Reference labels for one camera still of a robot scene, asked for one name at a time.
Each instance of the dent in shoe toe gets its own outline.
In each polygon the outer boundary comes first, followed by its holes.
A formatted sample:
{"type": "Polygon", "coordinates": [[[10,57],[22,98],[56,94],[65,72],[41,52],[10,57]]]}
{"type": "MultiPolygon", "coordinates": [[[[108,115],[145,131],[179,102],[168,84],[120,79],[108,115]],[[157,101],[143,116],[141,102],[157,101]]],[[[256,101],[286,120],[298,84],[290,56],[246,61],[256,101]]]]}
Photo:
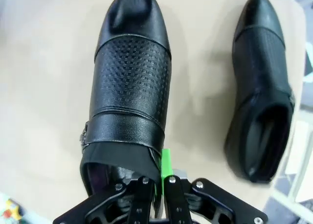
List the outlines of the dent in shoe toe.
{"type": "Polygon", "coordinates": [[[249,28],[267,28],[284,43],[283,32],[274,7],[269,0],[248,0],[240,15],[235,39],[249,28]]]}
{"type": "Polygon", "coordinates": [[[96,53],[104,43],[122,35],[147,38],[170,54],[164,19],[156,0],[114,0],[102,24],[96,53]]]}

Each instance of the bolt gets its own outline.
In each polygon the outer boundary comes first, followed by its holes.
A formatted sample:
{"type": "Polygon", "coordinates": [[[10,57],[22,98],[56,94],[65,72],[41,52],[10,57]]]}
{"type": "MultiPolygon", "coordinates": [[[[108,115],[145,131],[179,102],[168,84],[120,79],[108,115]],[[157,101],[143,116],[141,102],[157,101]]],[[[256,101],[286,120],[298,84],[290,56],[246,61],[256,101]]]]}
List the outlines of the bolt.
{"type": "Polygon", "coordinates": [[[115,190],[116,190],[116,191],[120,191],[120,190],[122,190],[122,188],[123,188],[123,185],[120,184],[120,183],[118,183],[118,184],[115,185],[115,190]]]}
{"type": "Polygon", "coordinates": [[[176,179],[175,179],[175,177],[170,177],[169,181],[170,181],[170,183],[175,183],[176,179]]]}
{"type": "Polygon", "coordinates": [[[149,179],[146,178],[146,177],[144,177],[143,180],[142,180],[142,183],[143,183],[143,184],[148,184],[148,182],[149,182],[149,179]]]}
{"type": "Polygon", "coordinates": [[[257,217],[254,219],[254,223],[255,224],[263,224],[263,220],[261,218],[257,217]]]}
{"type": "Polygon", "coordinates": [[[202,189],[202,188],[203,188],[203,183],[202,183],[201,181],[197,181],[196,186],[197,186],[199,189],[202,189]]]}

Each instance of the beige table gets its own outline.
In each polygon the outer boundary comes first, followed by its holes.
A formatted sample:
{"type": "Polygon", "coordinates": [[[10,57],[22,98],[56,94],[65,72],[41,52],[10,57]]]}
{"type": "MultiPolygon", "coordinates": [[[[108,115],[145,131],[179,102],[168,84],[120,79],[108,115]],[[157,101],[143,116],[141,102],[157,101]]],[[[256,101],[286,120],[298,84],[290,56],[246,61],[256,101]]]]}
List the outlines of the beige table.
{"type": "MultiPolygon", "coordinates": [[[[234,177],[223,154],[235,82],[231,44],[247,0],[157,0],[172,49],[165,147],[173,167],[206,177],[257,208],[270,186],[234,177]]],[[[271,0],[287,47],[299,108],[305,19],[291,0],[271,0]]],[[[112,0],[1,0],[0,191],[53,220],[87,195],[79,135],[88,119],[93,55],[112,0]]]]}

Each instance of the black leather shoe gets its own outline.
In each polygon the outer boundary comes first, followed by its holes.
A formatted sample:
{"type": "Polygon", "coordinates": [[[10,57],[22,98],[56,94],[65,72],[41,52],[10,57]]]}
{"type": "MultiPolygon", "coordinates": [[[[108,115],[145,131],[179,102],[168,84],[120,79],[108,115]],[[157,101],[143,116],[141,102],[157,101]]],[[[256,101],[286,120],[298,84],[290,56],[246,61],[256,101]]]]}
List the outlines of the black leather shoe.
{"type": "Polygon", "coordinates": [[[248,0],[235,31],[236,108],[225,153],[236,175],[267,183],[284,153],[294,100],[283,32],[269,0],[248,0]]]}
{"type": "Polygon", "coordinates": [[[160,186],[171,52],[156,0],[114,0],[95,52],[81,176],[89,195],[146,176],[160,186]]]}

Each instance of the shoe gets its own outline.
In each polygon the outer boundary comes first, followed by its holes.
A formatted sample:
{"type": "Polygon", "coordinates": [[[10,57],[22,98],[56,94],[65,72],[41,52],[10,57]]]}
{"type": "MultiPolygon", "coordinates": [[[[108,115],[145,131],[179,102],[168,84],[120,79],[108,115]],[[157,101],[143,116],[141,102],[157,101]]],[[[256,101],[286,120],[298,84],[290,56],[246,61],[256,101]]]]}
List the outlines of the shoe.
{"type": "Polygon", "coordinates": [[[95,52],[80,171],[88,195],[146,176],[160,187],[171,51],[156,0],[114,0],[95,52]]]}
{"type": "Polygon", "coordinates": [[[285,151],[294,108],[285,42],[269,0],[248,0],[235,31],[235,113],[225,143],[239,177],[268,183],[285,151]]]}

